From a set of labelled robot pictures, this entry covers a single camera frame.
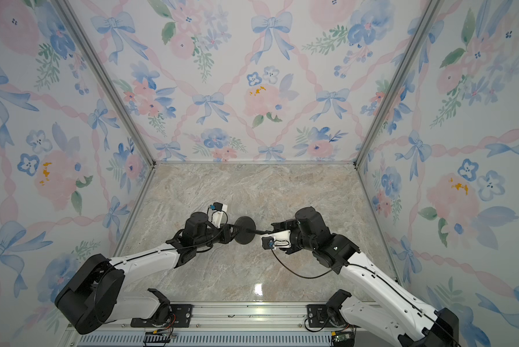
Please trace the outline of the black round microphone stand base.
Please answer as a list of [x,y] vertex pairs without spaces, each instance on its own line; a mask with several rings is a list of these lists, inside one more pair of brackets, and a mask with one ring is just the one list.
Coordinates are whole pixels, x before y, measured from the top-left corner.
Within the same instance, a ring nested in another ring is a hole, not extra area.
[[234,240],[241,245],[246,245],[255,238],[256,224],[249,216],[242,216],[235,221],[233,230],[236,232]]

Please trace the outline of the black microphone stand pole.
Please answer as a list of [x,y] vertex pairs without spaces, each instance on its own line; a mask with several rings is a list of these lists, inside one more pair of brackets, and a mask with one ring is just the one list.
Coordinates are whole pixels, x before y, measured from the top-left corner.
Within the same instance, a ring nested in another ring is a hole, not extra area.
[[268,236],[268,235],[274,234],[272,231],[253,230],[253,231],[249,231],[249,232],[250,232],[250,234],[253,235],[253,237],[255,237],[256,235],[264,237],[264,236]]

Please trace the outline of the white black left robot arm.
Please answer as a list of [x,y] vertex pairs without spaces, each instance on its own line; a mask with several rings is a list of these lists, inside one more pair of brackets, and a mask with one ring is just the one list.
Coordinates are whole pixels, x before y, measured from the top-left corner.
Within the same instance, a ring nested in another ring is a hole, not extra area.
[[214,244],[233,241],[238,232],[224,222],[225,217],[224,211],[212,216],[196,212],[171,239],[151,250],[113,258],[94,254],[57,294],[56,308],[81,335],[117,320],[137,319],[158,328],[169,325],[173,310],[165,294],[158,289],[129,292],[127,286],[181,267]]

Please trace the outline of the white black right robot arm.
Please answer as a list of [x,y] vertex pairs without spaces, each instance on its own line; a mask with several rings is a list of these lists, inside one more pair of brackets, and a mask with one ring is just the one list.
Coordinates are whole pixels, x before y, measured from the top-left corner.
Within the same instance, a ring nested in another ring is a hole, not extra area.
[[392,346],[457,346],[459,319],[447,308],[438,309],[416,298],[387,276],[350,239],[330,231],[313,207],[302,208],[291,220],[265,231],[262,247],[287,255],[310,251],[322,266],[359,286],[377,303],[362,304],[345,290],[326,303],[339,324],[355,325]]

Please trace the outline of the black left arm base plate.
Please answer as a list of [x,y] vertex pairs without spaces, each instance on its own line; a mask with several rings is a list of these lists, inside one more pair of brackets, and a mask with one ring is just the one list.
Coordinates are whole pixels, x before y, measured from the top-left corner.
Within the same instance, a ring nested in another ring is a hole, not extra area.
[[148,289],[148,293],[158,300],[159,306],[150,318],[133,318],[132,328],[188,328],[194,306],[192,304],[172,304],[158,289]]

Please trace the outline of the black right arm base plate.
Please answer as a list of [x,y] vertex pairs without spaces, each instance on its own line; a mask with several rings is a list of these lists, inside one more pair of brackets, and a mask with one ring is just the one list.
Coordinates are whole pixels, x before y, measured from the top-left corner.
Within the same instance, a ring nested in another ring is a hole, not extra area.
[[343,289],[337,290],[324,304],[308,304],[306,306],[306,318],[304,327],[311,333],[317,333],[324,329],[336,329],[344,331],[347,328],[361,328],[359,320],[354,318],[352,322],[345,317],[344,305],[355,304],[358,300],[352,293]]

